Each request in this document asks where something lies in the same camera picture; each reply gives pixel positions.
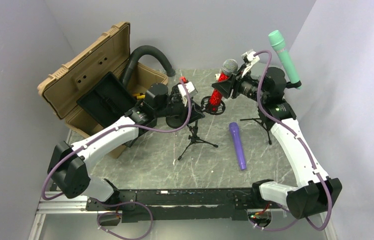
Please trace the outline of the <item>black round base mic stand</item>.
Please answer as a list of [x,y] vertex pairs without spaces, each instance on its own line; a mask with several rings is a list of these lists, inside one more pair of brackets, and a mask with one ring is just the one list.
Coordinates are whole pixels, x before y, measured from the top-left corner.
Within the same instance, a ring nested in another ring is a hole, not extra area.
[[168,116],[165,118],[166,124],[172,129],[182,129],[188,123],[189,119],[187,117],[181,118],[177,116]]

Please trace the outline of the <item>red glitter microphone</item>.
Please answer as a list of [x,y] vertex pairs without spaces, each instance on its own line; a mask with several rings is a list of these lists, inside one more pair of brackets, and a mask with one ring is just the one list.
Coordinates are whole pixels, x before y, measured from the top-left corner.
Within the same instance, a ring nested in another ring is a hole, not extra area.
[[[222,82],[227,80],[233,72],[235,72],[238,69],[238,63],[234,59],[227,59],[223,63],[223,67],[220,73],[220,76],[218,78],[218,82]],[[209,108],[211,113],[216,113],[220,103],[222,101],[222,94],[219,93],[218,90],[214,89],[212,95],[210,96],[209,100]]]

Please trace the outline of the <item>black tripod stand shock mount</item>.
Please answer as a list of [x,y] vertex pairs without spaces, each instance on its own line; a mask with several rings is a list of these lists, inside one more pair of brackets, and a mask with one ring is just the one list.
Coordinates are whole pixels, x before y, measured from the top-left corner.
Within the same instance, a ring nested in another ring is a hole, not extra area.
[[214,106],[210,103],[210,96],[206,96],[202,98],[200,105],[198,105],[196,102],[194,102],[193,109],[192,109],[192,120],[189,121],[187,124],[188,130],[190,134],[188,135],[188,140],[190,141],[189,144],[186,146],[182,154],[177,158],[178,161],[180,161],[187,151],[187,149],[194,144],[209,144],[215,148],[218,148],[219,146],[217,144],[213,144],[211,142],[208,142],[206,140],[201,139],[198,136],[198,120],[203,119],[205,117],[204,113],[208,113],[210,115],[221,115],[224,113],[226,109],[226,105],[223,101],[220,102],[219,106]]

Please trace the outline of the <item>purple microphone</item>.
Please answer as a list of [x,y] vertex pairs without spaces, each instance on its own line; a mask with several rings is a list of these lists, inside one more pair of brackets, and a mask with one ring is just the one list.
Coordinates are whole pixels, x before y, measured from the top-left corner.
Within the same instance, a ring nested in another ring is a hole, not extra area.
[[239,168],[244,171],[247,169],[247,165],[238,124],[236,122],[229,123],[229,131],[233,140]]

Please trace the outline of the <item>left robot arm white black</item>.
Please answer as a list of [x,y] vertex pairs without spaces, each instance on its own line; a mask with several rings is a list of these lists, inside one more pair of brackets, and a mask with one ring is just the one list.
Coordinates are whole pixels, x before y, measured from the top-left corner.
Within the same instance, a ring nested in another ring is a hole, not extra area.
[[53,180],[61,195],[69,199],[88,196],[98,200],[104,209],[114,209],[119,201],[118,189],[109,180],[93,176],[93,168],[109,152],[122,145],[130,146],[147,132],[164,133],[165,130],[155,128],[158,118],[166,118],[170,127],[168,133],[202,119],[204,114],[193,101],[196,94],[191,81],[181,80],[173,86],[172,92],[167,85],[155,83],[142,101],[129,107],[108,127],[73,144],[61,141],[53,150],[41,197],[48,201],[53,199],[45,195],[49,180]]

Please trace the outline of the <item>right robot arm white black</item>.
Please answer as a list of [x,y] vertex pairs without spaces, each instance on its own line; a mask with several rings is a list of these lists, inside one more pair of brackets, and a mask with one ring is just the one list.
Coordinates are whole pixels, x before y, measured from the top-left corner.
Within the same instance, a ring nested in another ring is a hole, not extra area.
[[297,116],[284,99],[284,90],[295,84],[286,81],[283,70],[269,67],[262,79],[240,69],[226,76],[215,75],[212,88],[225,98],[244,95],[259,103],[257,122],[272,134],[282,147],[295,176],[296,186],[277,183],[273,179],[260,180],[252,185],[250,201],[257,208],[268,202],[286,206],[296,219],[326,213],[342,190],[338,178],[329,177],[304,139]]

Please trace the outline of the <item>white pvc elbow fitting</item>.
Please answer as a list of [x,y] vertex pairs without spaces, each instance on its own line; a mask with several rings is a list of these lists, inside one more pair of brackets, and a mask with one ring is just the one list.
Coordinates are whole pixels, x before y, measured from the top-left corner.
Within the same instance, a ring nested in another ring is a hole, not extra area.
[[215,74],[215,81],[219,80],[220,75],[221,75],[220,73]]

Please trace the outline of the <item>black tripod stand right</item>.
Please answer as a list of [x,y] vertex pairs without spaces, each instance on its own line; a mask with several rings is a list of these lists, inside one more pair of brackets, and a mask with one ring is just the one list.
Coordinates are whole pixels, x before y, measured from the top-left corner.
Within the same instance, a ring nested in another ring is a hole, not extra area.
[[259,117],[253,117],[253,118],[243,118],[243,119],[240,119],[240,121],[242,121],[242,122],[243,121],[254,121],[254,122],[256,122],[258,125],[260,125],[266,131],[267,137],[268,137],[268,144],[272,145],[272,140],[271,140],[270,133],[269,133],[270,130],[266,126],[266,121],[265,120],[262,120]]

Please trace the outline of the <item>mint green microphone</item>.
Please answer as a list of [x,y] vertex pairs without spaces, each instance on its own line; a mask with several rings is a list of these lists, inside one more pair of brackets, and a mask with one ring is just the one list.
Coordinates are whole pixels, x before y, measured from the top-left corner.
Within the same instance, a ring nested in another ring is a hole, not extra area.
[[268,34],[269,42],[272,49],[277,54],[287,77],[290,80],[291,88],[301,89],[302,83],[298,75],[297,69],[287,50],[286,42],[279,30],[274,30]]

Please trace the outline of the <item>yellow tool in case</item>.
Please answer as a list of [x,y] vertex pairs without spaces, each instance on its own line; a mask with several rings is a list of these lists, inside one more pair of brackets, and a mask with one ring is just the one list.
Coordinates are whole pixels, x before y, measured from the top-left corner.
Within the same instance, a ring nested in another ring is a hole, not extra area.
[[145,98],[145,94],[144,93],[134,93],[132,96],[135,97],[137,100]]

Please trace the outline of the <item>black tray in case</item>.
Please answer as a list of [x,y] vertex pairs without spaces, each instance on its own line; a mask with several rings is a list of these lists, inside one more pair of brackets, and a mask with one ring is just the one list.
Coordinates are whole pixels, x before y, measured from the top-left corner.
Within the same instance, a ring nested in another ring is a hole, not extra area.
[[112,72],[108,72],[76,102],[102,127],[106,128],[135,107],[137,100]]

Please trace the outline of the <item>tan plastic tool case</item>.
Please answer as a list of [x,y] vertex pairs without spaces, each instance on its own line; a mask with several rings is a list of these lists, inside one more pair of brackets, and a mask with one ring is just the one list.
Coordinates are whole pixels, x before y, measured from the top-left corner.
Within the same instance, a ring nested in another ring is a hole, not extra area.
[[144,45],[130,49],[130,23],[120,22],[37,87],[39,95],[74,132],[87,138],[103,130],[77,100],[112,72],[131,94],[145,93],[153,84],[167,84],[175,75],[167,57]]

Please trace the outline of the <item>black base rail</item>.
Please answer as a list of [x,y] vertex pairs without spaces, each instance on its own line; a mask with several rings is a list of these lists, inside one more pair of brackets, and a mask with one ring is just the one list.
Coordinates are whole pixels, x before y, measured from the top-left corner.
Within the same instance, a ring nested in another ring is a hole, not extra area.
[[231,219],[246,221],[249,215],[278,210],[275,203],[258,200],[252,189],[187,188],[187,189],[121,189],[115,201],[99,203],[89,197],[89,212],[118,211],[123,223],[163,220]]

